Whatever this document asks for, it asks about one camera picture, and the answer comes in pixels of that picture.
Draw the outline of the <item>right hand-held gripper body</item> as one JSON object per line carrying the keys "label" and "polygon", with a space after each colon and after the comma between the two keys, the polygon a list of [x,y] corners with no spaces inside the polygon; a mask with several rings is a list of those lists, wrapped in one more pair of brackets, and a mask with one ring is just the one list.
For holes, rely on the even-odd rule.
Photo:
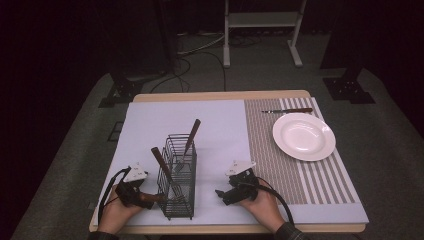
{"label": "right hand-held gripper body", "polygon": [[238,203],[245,199],[255,200],[258,191],[259,180],[254,174],[254,161],[234,161],[225,175],[229,177],[232,189],[227,191],[226,198],[233,198]]}

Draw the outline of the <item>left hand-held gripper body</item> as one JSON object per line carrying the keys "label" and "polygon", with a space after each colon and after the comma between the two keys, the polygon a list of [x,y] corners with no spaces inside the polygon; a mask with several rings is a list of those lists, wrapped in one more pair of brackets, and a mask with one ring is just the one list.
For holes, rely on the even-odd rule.
{"label": "left hand-held gripper body", "polygon": [[139,162],[136,162],[125,169],[123,178],[118,183],[115,191],[124,206],[143,207],[143,201],[140,200],[140,186],[147,178],[148,173],[145,172]]}

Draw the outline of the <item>brown wooden-handled utensil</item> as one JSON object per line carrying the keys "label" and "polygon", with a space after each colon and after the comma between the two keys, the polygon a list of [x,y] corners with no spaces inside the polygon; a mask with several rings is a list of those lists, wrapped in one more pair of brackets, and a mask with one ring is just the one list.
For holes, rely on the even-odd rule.
{"label": "brown wooden-handled utensil", "polygon": [[139,198],[143,202],[162,202],[166,200],[163,194],[140,193]]}

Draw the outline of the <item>black wire cutlery rack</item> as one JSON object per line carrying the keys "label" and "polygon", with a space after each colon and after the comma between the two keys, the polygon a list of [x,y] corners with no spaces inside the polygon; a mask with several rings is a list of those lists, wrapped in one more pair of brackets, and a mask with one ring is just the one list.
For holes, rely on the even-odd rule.
{"label": "black wire cutlery rack", "polygon": [[188,134],[170,134],[161,151],[152,151],[160,166],[158,193],[164,196],[158,205],[168,220],[194,216],[197,150],[188,139]]}

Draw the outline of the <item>person's left hand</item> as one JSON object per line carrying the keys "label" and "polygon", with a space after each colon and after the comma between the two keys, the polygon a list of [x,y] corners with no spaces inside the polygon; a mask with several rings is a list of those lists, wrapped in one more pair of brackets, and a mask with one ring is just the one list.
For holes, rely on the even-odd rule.
{"label": "person's left hand", "polygon": [[139,206],[124,206],[115,189],[113,186],[97,228],[100,232],[114,235],[118,234],[131,218],[143,211]]}

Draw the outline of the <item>person's right hand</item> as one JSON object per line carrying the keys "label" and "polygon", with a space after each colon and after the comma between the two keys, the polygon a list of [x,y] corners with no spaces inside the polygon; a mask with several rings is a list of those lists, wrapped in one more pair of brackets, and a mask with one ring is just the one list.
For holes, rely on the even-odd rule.
{"label": "person's right hand", "polygon": [[258,191],[255,200],[245,199],[239,204],[272,233],[276,233],[285,223],[277,206],[276,198],[264,190]]}

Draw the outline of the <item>striped placemat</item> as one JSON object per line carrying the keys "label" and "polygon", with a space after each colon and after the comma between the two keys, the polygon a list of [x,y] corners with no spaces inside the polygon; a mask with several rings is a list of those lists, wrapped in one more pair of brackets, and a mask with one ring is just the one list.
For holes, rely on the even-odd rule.
{"label": "striped placemat", "polygon": [[255,172],[268,180],[291,205],[354,204],[356,190],[335,148],[319,161],[302,161],[284,153],[274,142],[272,128],[287,114],[266,114],[262,110],[312,108],[306,113],[323,120],[313,97],[246,100],[245,113],[250,155]]}

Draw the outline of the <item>dark floor socket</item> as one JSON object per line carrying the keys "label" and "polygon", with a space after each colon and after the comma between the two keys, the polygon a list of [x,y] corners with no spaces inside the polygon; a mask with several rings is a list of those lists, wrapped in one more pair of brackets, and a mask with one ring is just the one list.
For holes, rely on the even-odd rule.
{"label": "dark floor socket", "polygon": [[123,128],[124,122],[123,121],[117,121],[111,132],[108,135],[107,141],[108,142],[118,142],[119,141],[119,137]]}

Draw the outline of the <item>pale board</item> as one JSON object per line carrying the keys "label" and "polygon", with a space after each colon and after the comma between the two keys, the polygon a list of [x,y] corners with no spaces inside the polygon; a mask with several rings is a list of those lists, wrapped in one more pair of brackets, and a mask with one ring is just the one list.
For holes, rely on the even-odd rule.
{"label": "pale board", "polygon": [[[234,161],[253,161],[247,131],[246,100],[144,102],[129,105],[109,172],[117,173],[136,162],[149,176],[142,190],[158,189],[159,165],[151,149],[162,148],[170,134],[187,133],[194,121],[201,121],[194,139],[197,150],[194,216],[168,220],[159,208],[132,220],[134,226],[255,225],[255,219],[238,205],[225,205],[215,190],[229,189],[226,171]],[[296,225],[311,225],[317,231],[353,224],[359,227],[368,217],[359,199],[354,204],[291,205]]]}

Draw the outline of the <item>white plate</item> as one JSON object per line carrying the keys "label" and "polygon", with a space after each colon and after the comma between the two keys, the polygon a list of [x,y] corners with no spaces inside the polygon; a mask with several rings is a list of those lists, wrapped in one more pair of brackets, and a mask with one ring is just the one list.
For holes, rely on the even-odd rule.
{"label": "white plate", "polygon": [[272,135],[284,153],[302,161],[325,159],[336,148],[332,129],[323,120],[306,113],[280,117],[273,125]]}

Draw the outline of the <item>black stand base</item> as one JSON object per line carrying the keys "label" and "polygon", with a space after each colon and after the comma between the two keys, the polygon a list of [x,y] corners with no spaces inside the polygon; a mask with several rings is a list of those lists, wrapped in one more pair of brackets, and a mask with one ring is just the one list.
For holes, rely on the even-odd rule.
{"label": "black stand base", "polygon": [[116,104],[126,104],[133,101],[134,97],[141,92],[144,85],[142,81],[132,81],[121,72],[111,71],[113,81],[108,94],[100,103],[99,108],[111,108]]}
{"label": "black stand base", "polygon": [[327,77],[323,82],[333,100],[346,100],[351,104],[374,104],[370,93],[358,82],[361,66],[351,66],[340,77]]}

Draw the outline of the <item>white metal stand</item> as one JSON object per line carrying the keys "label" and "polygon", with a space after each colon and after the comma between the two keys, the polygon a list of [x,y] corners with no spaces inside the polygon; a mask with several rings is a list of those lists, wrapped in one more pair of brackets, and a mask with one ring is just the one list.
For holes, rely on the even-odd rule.
{"label": "white metal stand", "polygon": [[229,68],[230,30],[235,28],[276,28],[292,27],[292,38],[287,41],[294,65],[302,67],[303,63],[296,48],[302,20],[304,17],[307,0],[301,0],[298,11],[291,12],[254,12],[254,13],[231,13],[229,11],[229,0],[225,0],[224,8],[224,45],[223,45],[223,66]]}

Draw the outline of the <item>wooden-handled spoon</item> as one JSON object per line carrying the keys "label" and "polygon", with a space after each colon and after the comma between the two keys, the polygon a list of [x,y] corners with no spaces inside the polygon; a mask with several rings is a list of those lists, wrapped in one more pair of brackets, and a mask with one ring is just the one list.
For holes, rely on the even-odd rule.
{"label": "wooden-handled spoon", "polygon": [[166,178],[167,178],[167,180],[168,180],[168,182],[170,184],[170,187],[171,187],[171,189],[172,189],[172,191],[174,193],[174,199],[176,201],[183,202],[185,200],[185,196],[184,196],[184,194],[182,192],[182,189],[181,189],[180,185],[177,184],[173,180],[173,178],[171,176],[171,171],[169,170],[169,168],[168,168],[168,166],[167,166],[167,164],[166,164],[166,162],[165,162],[165,160],[164,160],[164,158],[163,158],[160,150],[157,147],[153,147],[151,149],[151,152],[154,155],[154,157],[155,157],[156,161],[158,162],[158,164],[160,165],[160,168],[162,169],[163,173],[165,174],[165,176],[166,176]]}

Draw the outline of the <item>wooden-handled fork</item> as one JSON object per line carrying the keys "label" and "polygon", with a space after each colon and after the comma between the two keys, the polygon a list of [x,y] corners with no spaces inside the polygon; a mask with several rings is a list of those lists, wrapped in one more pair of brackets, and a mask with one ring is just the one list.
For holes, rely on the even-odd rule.
{"label": "wooden-handled fork", "polygon": [[187,153],[188,153],[188,151],[189,151],[189,149],[190,149],[190,147],[192,145],[192,142],[194,141],[194,138],[195,138],[195,136],[197,134],[197,131],[198,131],[199,127],[200,127],[200,124],[201,124],[201,121],[199,119],[196,119],[195,122],[194,122],[194,124],[193,124],[193,126],[192,126],[192,129],[190,131],[190,134],[188,136],[188,139],[186,141],[183,155],[182,155],[181,159],[178,161],[178,164],[176,165],[176,167],[174,168],[175,172],[177,172],[177,173],[180,170],[182,170],[182,168],[184,167],[186,155],[187,155]]}

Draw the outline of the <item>wooden-handled knife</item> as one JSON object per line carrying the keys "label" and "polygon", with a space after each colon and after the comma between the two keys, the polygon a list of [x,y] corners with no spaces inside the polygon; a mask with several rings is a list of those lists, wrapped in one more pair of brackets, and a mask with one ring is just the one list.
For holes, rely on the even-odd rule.
{"label": "wooden-handled knife", "polygon": [[311,113],[312,108],[295,108],[295,109],[277,109],[277,110],[262,110],[266,114],[288,114],[288,113]]}

